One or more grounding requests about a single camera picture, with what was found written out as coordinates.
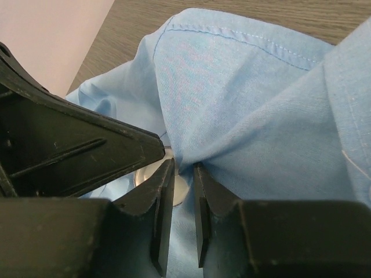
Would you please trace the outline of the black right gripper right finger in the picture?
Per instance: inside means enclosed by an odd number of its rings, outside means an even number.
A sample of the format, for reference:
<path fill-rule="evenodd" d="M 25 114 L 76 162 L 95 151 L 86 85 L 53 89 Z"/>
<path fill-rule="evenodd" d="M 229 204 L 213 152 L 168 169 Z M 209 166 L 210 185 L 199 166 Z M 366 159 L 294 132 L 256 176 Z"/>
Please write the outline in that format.
<path fill-rule="evenodd" d="M 193 168 L 204 277 L 369 277 L 370 209 L 340 200 L 243 200 Z"/>

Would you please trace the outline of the pink blossom round brooch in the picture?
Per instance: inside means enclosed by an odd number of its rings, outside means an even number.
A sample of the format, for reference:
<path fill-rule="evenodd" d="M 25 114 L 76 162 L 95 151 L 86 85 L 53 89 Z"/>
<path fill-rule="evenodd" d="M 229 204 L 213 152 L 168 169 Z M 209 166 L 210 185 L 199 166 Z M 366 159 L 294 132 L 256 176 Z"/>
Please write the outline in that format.
<path fill-rule="evenodd" d="M 134 185 L 139 186 L 144 181 L 147 181 L 160 168 L 162 163 L 168 159 L 174 159 L 171 147 L 165 147 L 165 156 L 163 159 L 136 170 L 134 174 Z M 179 174 L 179 165 L 175 162 L 173 206 L 177 206 L 184 201 L 189 189 L 190 187 L 187 185 L 187 182 Z"/>

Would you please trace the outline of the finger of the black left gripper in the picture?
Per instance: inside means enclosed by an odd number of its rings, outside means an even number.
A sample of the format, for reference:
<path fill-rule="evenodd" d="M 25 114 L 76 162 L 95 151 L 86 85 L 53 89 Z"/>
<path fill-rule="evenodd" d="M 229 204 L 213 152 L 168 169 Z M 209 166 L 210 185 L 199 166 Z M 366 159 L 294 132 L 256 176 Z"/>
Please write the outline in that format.
<path fill-rule="evenodd" d="M 80 197 L 164 155 L 156 134 L 50 94 L 1 45 L 2 197 Z"/>

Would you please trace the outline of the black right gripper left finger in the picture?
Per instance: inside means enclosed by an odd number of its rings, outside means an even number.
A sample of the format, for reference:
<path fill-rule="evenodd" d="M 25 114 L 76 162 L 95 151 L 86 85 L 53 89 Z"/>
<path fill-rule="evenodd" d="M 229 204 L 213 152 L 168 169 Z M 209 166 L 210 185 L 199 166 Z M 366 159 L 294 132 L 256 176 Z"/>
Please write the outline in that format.
<path fill-rule="evenodd" d="M 174 161 L 120 199 L 2 198 L 2 277 L 164 277 Z"/>

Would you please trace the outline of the blue button-up shirt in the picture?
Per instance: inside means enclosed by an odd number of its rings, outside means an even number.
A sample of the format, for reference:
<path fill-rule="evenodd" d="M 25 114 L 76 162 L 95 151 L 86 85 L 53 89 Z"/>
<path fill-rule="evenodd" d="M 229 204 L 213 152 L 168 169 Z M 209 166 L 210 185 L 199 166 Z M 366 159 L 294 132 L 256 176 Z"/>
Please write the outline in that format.
<path fill-rule="evenodd" d="M 370 203 L 370 21 L 338 45 L 187 9 L 67 100 L 156 133 L 245 199 Z"/>

